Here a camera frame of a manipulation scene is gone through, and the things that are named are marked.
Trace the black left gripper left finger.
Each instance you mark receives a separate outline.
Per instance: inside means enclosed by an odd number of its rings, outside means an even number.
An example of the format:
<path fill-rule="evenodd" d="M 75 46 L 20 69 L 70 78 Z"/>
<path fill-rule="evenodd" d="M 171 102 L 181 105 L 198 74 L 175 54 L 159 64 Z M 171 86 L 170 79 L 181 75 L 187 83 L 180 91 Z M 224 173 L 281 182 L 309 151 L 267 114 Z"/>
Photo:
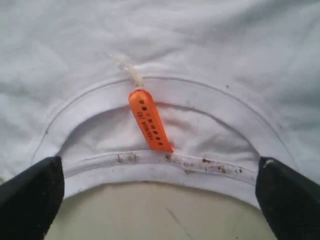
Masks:
<path fill-rule="evenodd" d="M 0 238 L 43 240 L 65 195 L 60 156 L 42 159 L 0 186 Z"/>

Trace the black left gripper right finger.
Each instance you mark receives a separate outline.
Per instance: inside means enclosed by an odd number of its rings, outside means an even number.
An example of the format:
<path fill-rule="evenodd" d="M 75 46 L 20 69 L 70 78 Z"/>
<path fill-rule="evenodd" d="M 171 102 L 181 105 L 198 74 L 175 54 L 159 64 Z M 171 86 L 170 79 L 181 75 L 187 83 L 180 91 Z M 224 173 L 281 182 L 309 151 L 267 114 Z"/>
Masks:
<path fill-rule="evenodd" d="M 255 196 L 278 240 L 320 238 L 320 186 L 273 157 L 260 157 Z"/>

